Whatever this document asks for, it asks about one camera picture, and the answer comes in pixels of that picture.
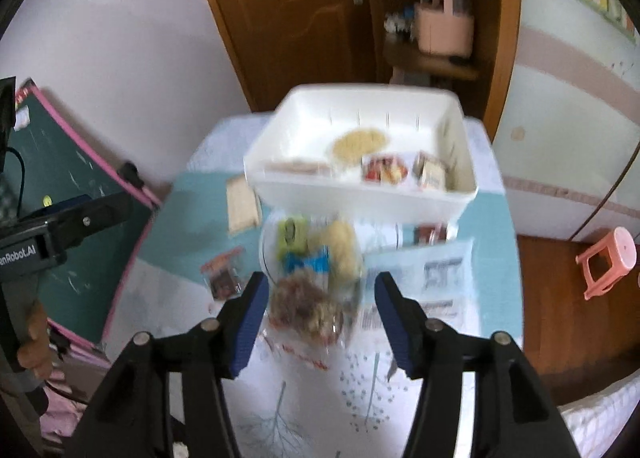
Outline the person left hand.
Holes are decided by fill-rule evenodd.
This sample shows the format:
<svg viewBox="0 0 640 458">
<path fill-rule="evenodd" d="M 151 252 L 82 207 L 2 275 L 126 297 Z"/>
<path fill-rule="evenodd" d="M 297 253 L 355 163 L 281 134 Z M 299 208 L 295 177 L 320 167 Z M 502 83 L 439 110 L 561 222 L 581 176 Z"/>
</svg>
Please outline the person left hand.
<svg viewBox="0 0 640 458">
<path fill-rule="evenodd" d="M 18 363 L 34 373 L 37 379 L 46 381 L 53 369 L 50 354 L 48 318 L 42 304 L 36 301 L 27 317 L 28 339 L 17 352 Z"/>
</svg>

